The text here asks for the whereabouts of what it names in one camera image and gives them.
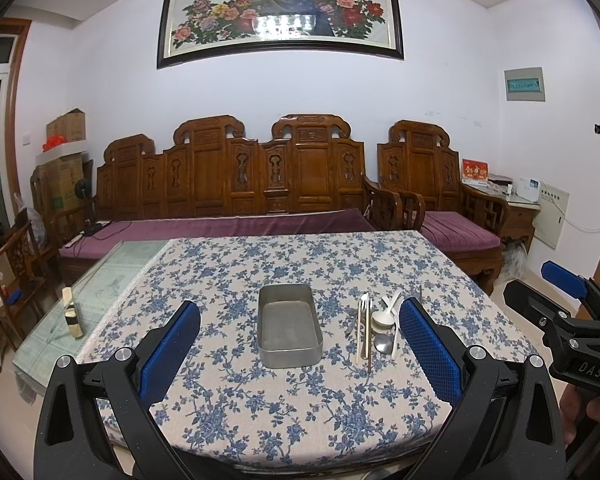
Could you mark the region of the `person's right hand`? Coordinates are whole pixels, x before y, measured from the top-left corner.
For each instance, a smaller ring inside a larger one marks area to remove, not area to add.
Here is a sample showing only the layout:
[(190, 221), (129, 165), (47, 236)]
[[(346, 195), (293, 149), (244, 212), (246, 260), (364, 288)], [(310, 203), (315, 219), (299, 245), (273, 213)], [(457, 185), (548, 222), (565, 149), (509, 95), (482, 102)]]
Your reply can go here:
[(600, 424), (600, 396), (585, 402), (577, 387), (568, 384), (560, 398), (559, 411), (564, 445), (568, 446), (577, 437), (583, 419), (589, 418)]

